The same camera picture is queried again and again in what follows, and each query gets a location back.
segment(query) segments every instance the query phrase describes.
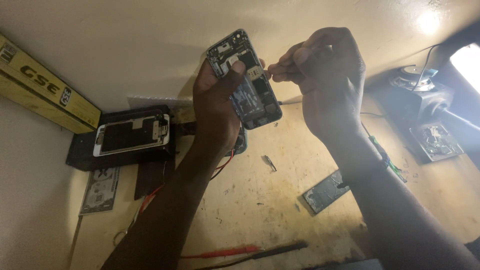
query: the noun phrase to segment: scissors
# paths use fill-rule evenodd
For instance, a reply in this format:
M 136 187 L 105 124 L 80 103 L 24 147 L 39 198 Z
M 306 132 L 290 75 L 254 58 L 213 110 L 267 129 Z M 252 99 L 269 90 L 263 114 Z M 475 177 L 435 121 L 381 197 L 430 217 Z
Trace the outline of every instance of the scissors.
M 135 221 L 137 221 L 137 217 L 138 217 L 138 214 L 140 213 L 140 208 L 142 208 L 142 204 L 140 204 L 140 206 L 138 207 L 137 211 L 135 212 L 135 215 L 133 216 L 132 218 L 132 221 L 130 222 L 130 224 L 128 225 L 127 228 L 125 228 L 124 230 L 121 230 L 119 231 L 114 237 L 113 237 L 113 245 L 114 246 L 117 246 L 120 241 L 127 235 L 128 233 L 128 230 L 131 229 L 133 227 L 133 225 L 135 224 Z

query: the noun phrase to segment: bracelet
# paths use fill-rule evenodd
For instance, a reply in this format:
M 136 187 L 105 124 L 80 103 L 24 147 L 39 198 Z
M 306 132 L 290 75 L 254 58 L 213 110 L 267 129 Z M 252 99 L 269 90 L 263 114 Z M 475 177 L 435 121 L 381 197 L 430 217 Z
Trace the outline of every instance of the bracelet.
M 380 153 L 380 155 L 382 156 L 382 163 L 376 168 L 374 168 L 371 173 L 367 174 L 368 177 L 363 177 L 363 179 L 369 180 L 371 178 L 374 178 L 377 174 L 384 172 L 390 166 L 390 157 L 387 155 L 387 153 Z M 336 187 L 344 188 L 351 184 L 354 184 L 354 182 L 350 182 L 345 179 L 342 179 L 342 183 L 340 183 Z

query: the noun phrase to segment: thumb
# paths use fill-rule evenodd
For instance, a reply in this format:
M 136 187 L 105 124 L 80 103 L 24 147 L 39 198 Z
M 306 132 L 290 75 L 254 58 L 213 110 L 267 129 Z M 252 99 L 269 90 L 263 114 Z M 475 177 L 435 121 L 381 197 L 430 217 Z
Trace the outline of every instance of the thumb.
M 317 78 L 321 68 L 320 60 L 311 49 L 300 48 L 293 54 L 293 60 L 305 77 Z
M 228 99 L 240 85 L 245 74 L 245 64 L 235 61 L 225 77 L 220 79 L 212 89 L 212 95 L 219 99 Z

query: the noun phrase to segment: disassembled iphone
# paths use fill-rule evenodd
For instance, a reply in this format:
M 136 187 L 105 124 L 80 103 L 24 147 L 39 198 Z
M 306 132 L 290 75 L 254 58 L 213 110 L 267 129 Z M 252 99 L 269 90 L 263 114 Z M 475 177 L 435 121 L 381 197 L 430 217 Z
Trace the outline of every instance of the disassembled iphone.
M 162 146 L 170 140 L 168 114 L 108 123 L 98 127 L 94 157 Z
M 235 61 L 245 63 L 245 78 L 230 98 L 246 129 L 282 118 L 280 105 L 245 30 L 239 29 L 210 47 L 207 59 L 218 78 L 224 77 Z

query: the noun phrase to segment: workbench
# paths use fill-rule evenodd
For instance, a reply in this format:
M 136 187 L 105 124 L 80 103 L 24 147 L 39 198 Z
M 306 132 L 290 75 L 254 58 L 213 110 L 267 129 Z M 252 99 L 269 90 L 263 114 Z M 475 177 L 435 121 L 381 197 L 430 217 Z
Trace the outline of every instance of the workbench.
M 283 105 L 278 125 L 248 131 L 248 148 L 228 164 L 208 186 L 193 219 L 183 255 L 255 244 L 271 248 L 294 240 L 310 246 L 300 251 L 228 268 L 299 270 L 326 263 L 374 258 L 368 230 L 351 192 L 316 216 L 301 195 L 337 170 L 325 146 L 308 130 L 302 104 Z M 365 95 L 362 111 L 382 114 Z M 480 172 L 467 155 L 419 165 L 388 119 L 362 115 L 369 132 L 403 171 L 407 187 L 463 243 L 480 235 Z M 192 143 L 177 141 L 177 163 Z M 270 157 L 277 172 L 262 159 Z M 72 256 L 71 270 L 99 269 L 114 249 L 113 236 L 126 228 L 139 201 L 133 201 L 137 165 L 124 166 L 114 210 L 83 216 Z M 88 174 L 78 173 L 86 182 Z M 179 269 L 230 262 L 228 258 L 182 259 Z

